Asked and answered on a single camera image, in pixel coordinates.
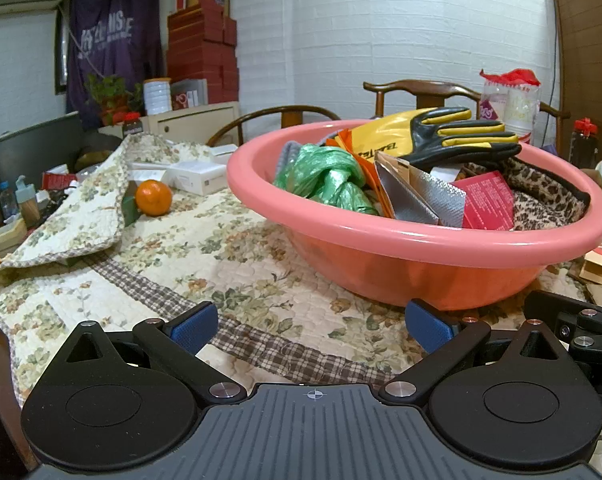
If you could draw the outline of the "white cabinet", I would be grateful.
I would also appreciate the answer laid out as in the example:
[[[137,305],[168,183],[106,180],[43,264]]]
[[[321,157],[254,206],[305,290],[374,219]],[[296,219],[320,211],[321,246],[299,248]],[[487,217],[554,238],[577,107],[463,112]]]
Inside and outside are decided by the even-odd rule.
[[[238,102],[200,105],[163,114],[141,116],[144,132],[173,142],[205,144],[214,134],[237,119]]]

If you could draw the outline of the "wooden chair right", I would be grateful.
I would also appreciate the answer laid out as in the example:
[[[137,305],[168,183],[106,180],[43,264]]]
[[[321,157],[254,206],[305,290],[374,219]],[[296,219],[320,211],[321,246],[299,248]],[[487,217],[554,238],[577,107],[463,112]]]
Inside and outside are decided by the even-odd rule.
[[[557,110],[555,107],[552,107],[551,105],[545,102],[540,103],[540,111],[547,115],[546,126],[544,127],[542,136],[542,148],[549,148],[557,156],[560,156],[562,150],[562,126],[563,123],[571,117],[571,113],[568,110]],[[552,118],[555,121],[555,136],[553,144],[550,144],[548,141],[550,118]]]

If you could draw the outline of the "stack of red boxes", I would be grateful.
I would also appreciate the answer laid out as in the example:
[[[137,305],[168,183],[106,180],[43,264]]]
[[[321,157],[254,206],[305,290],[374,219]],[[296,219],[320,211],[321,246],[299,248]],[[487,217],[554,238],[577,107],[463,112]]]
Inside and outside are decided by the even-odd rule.
[[[167,76],[174,84],[204,80],[211,103],[239,94],[237,22],[229,0],[176,0],[167,18]]]

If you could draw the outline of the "red cardboard box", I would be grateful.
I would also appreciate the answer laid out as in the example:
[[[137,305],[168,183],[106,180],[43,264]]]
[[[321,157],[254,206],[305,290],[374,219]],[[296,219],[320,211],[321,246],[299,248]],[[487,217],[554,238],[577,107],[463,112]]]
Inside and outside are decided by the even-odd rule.
[[[466,193],[464,229],[511,231],[514,228],[514,192],[498,171],[455,181]]]

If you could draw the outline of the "pink plastic basin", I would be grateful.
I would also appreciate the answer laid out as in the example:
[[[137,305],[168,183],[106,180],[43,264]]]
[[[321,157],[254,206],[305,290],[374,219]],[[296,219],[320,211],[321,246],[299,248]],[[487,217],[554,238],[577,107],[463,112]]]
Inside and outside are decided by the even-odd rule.
[[[427,226],[315,203],[276,188],[276,163],[289,141],[314,143],[359,126],[357,119],[311,122],[263,134],[231,155],[227,180],[243,203],[280,224],[317,273],[359,296],[403,307],[422,298],[465,310],[514,296],[546,266],[602,242],[602,191],[584,172],[529,144],[521,159],[566,179],[590,197],[580,221],[552,230],[483,231]]]

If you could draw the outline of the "potted green plant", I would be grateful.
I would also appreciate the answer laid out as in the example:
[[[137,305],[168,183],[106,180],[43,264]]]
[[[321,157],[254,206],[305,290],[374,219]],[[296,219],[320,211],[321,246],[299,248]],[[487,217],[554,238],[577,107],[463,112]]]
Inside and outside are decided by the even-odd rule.
[[[88,74],[84,86],[89,94],[88,103],[93,102],[98,107],[105,126],[119,124],[128,113],[140,113],[144,105],[142,84],[138,82],[128,88],[121,76]]]

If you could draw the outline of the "orange fruit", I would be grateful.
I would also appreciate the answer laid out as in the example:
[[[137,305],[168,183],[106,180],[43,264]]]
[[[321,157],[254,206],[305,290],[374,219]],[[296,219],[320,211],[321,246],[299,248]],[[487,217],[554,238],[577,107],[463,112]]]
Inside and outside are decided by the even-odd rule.
[[[159,217],[171,210],[173,193],[163,182],[147,180],[141,182],[135,192],[138,209],[150,217]]]

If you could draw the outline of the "brown bottle red lid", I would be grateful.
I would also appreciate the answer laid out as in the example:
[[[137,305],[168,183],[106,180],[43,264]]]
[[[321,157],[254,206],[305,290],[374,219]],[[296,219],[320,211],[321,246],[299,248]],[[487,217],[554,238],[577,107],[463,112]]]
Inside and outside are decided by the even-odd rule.
[[[569,162],[580,169],[592,169],[598,152],[598,126],[584,117],[574,122]]]

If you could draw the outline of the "yellow black work glove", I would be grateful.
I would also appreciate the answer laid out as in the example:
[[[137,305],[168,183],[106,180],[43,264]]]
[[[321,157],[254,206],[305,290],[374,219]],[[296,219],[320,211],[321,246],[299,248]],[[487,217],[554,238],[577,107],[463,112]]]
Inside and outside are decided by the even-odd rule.
[[[461,162],[499,162],[521,152],[519,137],[494,119],[473,119],[467,107],[427,107],[348,130],[350,151],[371,162],[381,152],[429,170]]]

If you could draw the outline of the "white small box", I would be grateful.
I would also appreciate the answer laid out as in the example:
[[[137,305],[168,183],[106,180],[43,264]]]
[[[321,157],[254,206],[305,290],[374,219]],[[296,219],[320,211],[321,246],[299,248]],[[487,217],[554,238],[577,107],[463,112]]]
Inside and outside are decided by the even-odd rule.
[[[166,170],[167,180],[178,190],[209,195],[227,188],[226,166],[216,162],[190,160],[178,162]]]

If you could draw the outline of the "purple hanging jersey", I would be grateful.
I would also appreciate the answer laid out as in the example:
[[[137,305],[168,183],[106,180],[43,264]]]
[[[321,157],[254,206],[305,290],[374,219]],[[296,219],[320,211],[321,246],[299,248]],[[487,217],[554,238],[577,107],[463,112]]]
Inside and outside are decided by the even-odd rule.
[[[164,75],[159,0],[70,0],[69,26],[66,109],[86,129],[102,125],[103,81],[133,92]]]

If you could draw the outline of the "plastic bag of cups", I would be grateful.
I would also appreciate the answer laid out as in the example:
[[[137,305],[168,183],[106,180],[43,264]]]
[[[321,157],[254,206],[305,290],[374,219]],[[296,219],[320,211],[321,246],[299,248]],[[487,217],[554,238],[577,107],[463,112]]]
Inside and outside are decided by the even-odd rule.
[[[540,81],[532,70],[516,68],[508,73],[480,71],[484,86],[479,100],[482,119],[499,120],[519,141],[530,143],[540,111]]]

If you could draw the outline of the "green plastic bag bundle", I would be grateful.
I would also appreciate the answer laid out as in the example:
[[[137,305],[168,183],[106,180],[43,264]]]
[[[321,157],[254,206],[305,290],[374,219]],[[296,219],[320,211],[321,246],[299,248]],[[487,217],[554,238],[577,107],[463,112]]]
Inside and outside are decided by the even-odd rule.
[[[361,214],[378,214],[368,195],[362,168],[347,151],[336,146],[302,144],[298,158],[274,185],[295,196]]]

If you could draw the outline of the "wooden chair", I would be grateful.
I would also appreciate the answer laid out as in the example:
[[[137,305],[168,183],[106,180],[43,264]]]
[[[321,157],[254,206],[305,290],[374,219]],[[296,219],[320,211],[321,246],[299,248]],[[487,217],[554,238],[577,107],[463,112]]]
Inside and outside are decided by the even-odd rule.
[[[364,81],[363,88],[372,92],[376,100],[374,101],[374,118],[384,116],[384,99],[390,92],[404,91],[416,98],[416,107],[442,107],[447,99],[454,96],[462,96],[476,103],[476,110],[479,110],[481,93],[469,89],[462,84],[454,84],[448,81],[420,80],[420,79],[402,79],[387,82],[386,84],[373,84]]]
[[[547,115],[546,126],[544,127],[542,136],[542,148],[549,148],[557,156],[560,156],[562,150],[562,126],[563,123],[571,117],[571,113],[568,110],[557,110],[555,107],[552,107],[551,105],[545,102],[540,103],[540,111]],[[550,118],[552,118],[555,121],[555,136],[553,144],[550,144],[548,141]]]

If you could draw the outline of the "grey knitted sock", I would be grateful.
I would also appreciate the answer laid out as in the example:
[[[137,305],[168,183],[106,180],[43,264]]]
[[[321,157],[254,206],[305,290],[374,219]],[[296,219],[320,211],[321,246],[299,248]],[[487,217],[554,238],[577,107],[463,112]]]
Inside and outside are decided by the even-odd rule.
[[[296,141],[288,141],[286,144],[284,144],[276,165],[276,177],[279,177],[280,174],[282,174],[287,168],[287,166],[298,158],[301,148],[302,144]]]

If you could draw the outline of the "leopard print cloth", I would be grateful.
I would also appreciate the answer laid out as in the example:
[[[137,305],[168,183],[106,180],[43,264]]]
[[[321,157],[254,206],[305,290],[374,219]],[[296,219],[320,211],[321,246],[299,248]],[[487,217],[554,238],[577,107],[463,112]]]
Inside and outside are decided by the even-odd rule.
[[[461,177],[498,171],[514,193],[514,230],[557,229],[578,222],[590,205],[590,195],[558,174],[510,157],[500,162],[461,167]]]

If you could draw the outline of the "wooden chair left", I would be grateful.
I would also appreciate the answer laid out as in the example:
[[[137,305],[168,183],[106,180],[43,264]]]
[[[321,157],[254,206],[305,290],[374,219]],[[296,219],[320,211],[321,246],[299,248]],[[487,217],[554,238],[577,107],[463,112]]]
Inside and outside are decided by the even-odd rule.
[[[373,84],[364,81],[363,88],[372,92],[376,100],[374,101],[374,118],[384,116],[384,99],[390,92],[404,91],[416,98],[416,107],[442,107],[447,99],[454,96],[462,96],[476,103],[476,110],[479,110],[481,93],[469,89],[462,84],[454,84],[448,81],[420,80],[420,79],[402,79],[387,82],[386,84]]]

